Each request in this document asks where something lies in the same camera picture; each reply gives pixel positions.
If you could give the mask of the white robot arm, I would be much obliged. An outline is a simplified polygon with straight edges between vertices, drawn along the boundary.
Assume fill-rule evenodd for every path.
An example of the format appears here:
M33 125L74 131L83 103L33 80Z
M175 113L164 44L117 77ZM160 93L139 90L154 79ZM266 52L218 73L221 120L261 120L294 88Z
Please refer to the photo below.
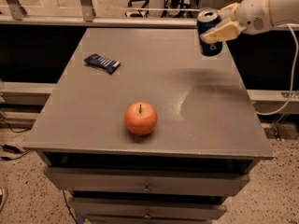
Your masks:
M299 0L243 0L219 10L221 22L200 35L206 43L257 35L274 27L299 23Z

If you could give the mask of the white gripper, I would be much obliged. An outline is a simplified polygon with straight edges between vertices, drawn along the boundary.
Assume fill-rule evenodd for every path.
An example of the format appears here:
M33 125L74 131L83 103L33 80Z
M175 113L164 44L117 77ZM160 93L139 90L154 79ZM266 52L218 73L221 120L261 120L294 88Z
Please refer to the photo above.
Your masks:
M270 0L243 0L232 3L219 10L222 20L204 25L205 31L199 35L207 43L217 43L236 39L242 32L257 35L269 32L273 28Z

